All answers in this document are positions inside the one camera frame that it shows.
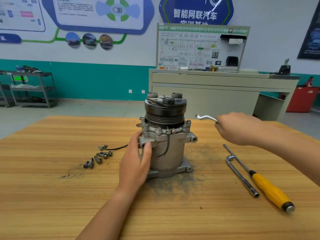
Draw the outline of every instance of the yellow screwdriver handle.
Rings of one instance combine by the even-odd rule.
[[[290,202],[289,198],[279,188],[262,177],[262,175],[254,172],[252,180],[265,193],[266,197],[280,209],[288,213],[294,211],[294,204]]]

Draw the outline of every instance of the hand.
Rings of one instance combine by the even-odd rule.
[[[241,146],[259,146],[272,131],[274,127],[268,125],[258,118],[244,113],[229,113],[216,117],[215,124],[223,139]]]
[[[143,158],[139,154],[138,139],[142,132],[135,133],[127,147],[119,169],[118,190],[136,194],[140,186],[146,181],[150,169],[151,142],[147,142],[143,149]]]

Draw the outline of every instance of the wooden table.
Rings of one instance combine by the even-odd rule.
[[[0,140],[0,239],[75,239],[118,183],[125,149],[94,169],[97,146],[125,145],[138,118],[50,116]],[[277,122],[277,126],[294,133]],[[223,140],[211,121],[192,121],[185,156],[193,173],[151,179],[139,191],[121,239],[318,239],[320,188],[262,149]],[[254,199],[226,165],[226,143],[296,206],[287,215],[262,193]],[[236,168],[254,185],[240,165]]]

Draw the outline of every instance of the screwdriver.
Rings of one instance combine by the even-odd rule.
[[[265,193],[266,197],[273,202],[276,206],[287,213],[294,212],[295,206],[289,200],[289,198],[276,186],[272,185],[262,175],[248,168],[226,145],[223,145],[225,149],[235,158],[238,163],[249,173],[255,184]]]

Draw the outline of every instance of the metal cart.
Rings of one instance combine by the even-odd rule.
[[[54,77],[52,76],[51,72],[37,72],[37,73],[29,73],[29,72],[11,72],[11,71],[6,71],[5,72],[7,75],[10,75],[12,78],[12,81],[14,84],[16,82],[14,81],[13,76],[21,76],[21,81],[23,84],[26,84],[24,80],[24,76],[34,76],[38,77],[41,83],[41,88],[10,88],[11,93],[14,99],[14,102],[16,105],[21,105],[22,107],[24,106],[47,106],[48,108],[51,108],[54,105],[57,105],[59,102],[58,98],[49,98],[48,97],[48,92],[56,90],[55,84],[54,84]],[[53,86],[45,86],[43,82],[43,77],[49,77],[51,76],[52,84]],[[26,93],[26,100],[17,100],[16,97],[14,96],[14,91],[22,91]],[[43,92],[44,94],[44,99],[45,103],[41,102],[30,102],[28,101],[29,99],[29,92]]]
[[[10,86],[0,82],[0,105],[5,105],[6,108],[14,105],[14,98],[8,95],[9,91]]]

